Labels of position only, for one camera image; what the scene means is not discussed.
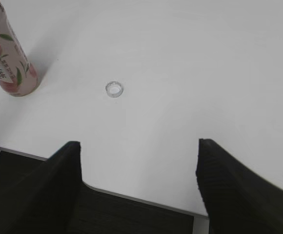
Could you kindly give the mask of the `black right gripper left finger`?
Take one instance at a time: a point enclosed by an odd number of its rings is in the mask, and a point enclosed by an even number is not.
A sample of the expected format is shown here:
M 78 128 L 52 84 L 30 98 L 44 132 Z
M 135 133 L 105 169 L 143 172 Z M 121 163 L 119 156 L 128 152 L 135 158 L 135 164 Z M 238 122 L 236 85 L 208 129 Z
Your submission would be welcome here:
M 0 234 L 66 233 L 81 185 L 81 144 L 70 141 L 0 192 Z

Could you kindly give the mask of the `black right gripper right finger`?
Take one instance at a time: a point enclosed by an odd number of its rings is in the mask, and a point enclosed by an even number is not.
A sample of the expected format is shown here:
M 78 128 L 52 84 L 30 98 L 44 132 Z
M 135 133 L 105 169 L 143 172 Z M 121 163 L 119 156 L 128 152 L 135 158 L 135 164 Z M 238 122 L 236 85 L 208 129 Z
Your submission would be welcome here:
M 197 184 L 215 234 L 283 234 L 283 190 L 211 139 L 200 139 Z

